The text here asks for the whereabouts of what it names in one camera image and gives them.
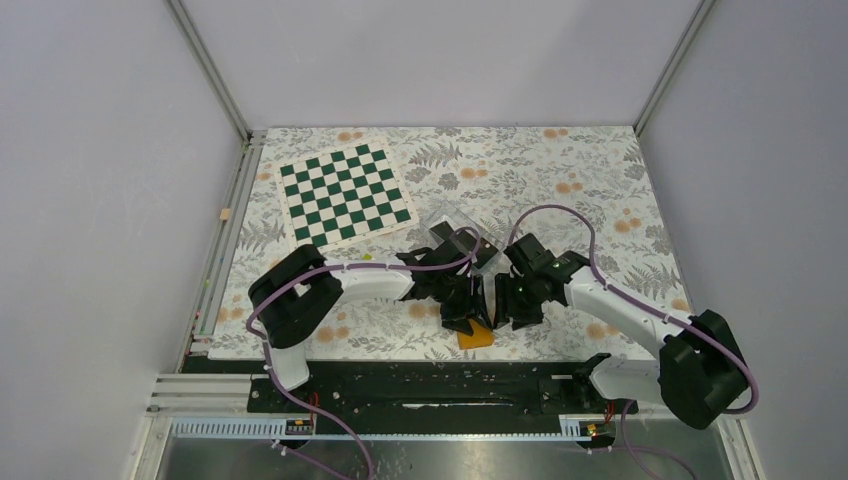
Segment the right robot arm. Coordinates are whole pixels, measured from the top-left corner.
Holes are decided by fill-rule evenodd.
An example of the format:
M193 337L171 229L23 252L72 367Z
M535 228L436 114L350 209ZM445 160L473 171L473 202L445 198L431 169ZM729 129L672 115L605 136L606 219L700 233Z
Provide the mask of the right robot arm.
M627 360L598 353L583 363L572 375L573 396L583 410L597 412L611 400L662 404L684 424L703 430L753 388L720 314L689 316L602 282L588 258L573 251L556 256L532 234L511 243L505 254L513 270L495 277L496 325L536 325L543 305L556 302L618 329L651 355Z

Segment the orange leather card holder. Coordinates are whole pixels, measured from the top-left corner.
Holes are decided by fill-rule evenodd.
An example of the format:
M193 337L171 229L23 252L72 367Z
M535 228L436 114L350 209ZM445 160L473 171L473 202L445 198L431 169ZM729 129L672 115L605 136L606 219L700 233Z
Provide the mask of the orange leather card holder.
M478 348L490 347L495 342L493 332L476 321L469 321L470 330L468 332L458 332L457 342L460 350L471 350Z

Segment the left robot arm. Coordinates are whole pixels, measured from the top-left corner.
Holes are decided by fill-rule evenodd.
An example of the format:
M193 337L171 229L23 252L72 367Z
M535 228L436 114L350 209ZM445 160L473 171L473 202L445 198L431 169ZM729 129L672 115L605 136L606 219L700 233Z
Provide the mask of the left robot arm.
M471 227L436 248L398 253L391 261L331 261L313 244L296 248L248 289L247 330L263 344L272 398L288 411L309 401L306 341L338 304L432 299L444 328L465 335L492 330L484 283L473 263L487 241Z

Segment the clear plastic card box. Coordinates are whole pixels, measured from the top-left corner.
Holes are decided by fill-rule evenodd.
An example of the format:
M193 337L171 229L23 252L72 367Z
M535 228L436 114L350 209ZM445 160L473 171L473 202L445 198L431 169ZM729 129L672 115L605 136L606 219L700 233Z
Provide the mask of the clear plastic card box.
M474 246L472 262L475 273L494 273L503 256L503 242L468 206L443 200L420 221L422 231L436 244L448 241L467 255Z

